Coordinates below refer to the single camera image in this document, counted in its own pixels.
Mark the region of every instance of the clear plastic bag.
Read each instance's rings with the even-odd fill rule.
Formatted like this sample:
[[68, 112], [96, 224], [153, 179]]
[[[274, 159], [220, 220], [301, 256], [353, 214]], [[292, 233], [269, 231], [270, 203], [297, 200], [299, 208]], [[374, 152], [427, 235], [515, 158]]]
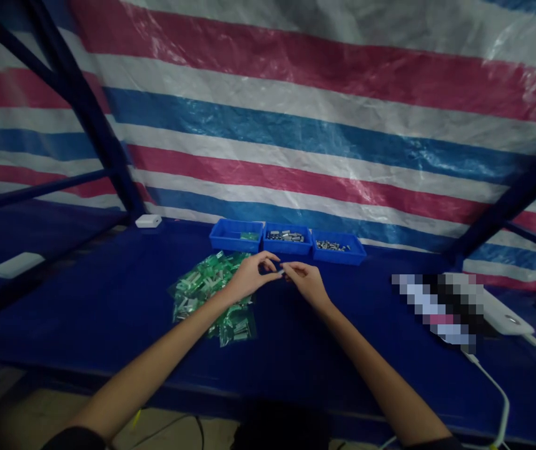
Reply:
[[[230, 255], [220, 251], [205, 258], [181, 276], [168, 293], [174, 298], [172, 322], [180, 322], [226, 286], [249, 253]], [[227, 309], [208, 330], [208, 337], [218, 336], [220, 347], [256, 337], [256, 322], [249, 309], [252, 296], [247, 296]]]

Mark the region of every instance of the blue storage tray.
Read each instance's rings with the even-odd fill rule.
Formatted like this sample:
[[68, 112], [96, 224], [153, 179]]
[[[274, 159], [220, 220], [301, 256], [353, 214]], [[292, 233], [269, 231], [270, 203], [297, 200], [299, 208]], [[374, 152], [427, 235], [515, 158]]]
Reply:
[[[336, 250], [319, 249], [316, 245], [316, 241], [330, 241], [339, 245], [348, 245], [351, 247], [351, 251], [340, 252]], [[314, 246], [314, 259], [318, 261], [359, 266], [366, 258], [366, 250], [364, 250], [364, 246], [355, 235], [349, 233], [312, 230], [312, 245]]]
[[[262, 241], [262, 227], [261, 222], [220, 219], [210, 233], [212, 248], [258, 253], [260, 251], [260, 242]], [[241, 239], [241, 233], [257, 233], [257, 240]]]
[[[292, 233], [303, 234], [304, 242], [273, 241], [266, 237], [271, 231], [286, 230], [289, 230]], [[266, 222], [266, 226], [264, 227], [264, 250], [268, 250], [272, 253], [309, 254], [311, 248], [312, 234], [308, 227]]]

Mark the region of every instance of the striped tarp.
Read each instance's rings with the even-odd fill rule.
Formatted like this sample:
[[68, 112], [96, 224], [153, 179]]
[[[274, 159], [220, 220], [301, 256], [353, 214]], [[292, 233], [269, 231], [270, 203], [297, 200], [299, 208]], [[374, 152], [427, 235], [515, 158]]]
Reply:
[[[536, 161], [536, 0], [47, 5], [153, 213], [440, 252]], [[41, 54], [20, 11], [0, 20]], [[0, 192], [96, 168], [0, 46]], [[47, 198], [120, 206], [107, 181]], [[536, 203], [517, 222], [536, 231]], [[464, 270], [536, 291], [536, 245], [500, 232]]]

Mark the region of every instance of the black sleeve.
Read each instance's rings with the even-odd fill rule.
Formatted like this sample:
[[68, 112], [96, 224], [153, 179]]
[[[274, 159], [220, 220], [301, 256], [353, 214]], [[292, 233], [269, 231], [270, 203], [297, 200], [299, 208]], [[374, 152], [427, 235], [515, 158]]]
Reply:
[[106, 443], [97, 433], [83, 427], [67, 428], [51, 438], [41, 450], [104, 450]]
[[415, 446], [406, 447], [406, 450], [463, 450], [460, 441], [455, 437], [446, 437], [438, 441], [425, 442]]

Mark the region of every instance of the white small box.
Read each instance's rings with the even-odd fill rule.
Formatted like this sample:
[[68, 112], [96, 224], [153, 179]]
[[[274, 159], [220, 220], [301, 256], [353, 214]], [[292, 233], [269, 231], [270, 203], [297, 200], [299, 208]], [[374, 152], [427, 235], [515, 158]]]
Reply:
[[0, 278], [16, 278], [43, 261], [45, 261], [45, 258], [40, 254], [23, 252], [0, 264]]
[[135, 225], [137, 228], [157, 228], [161, 221], [162, 218], [158, 214], [143, 214], [135, 220]]

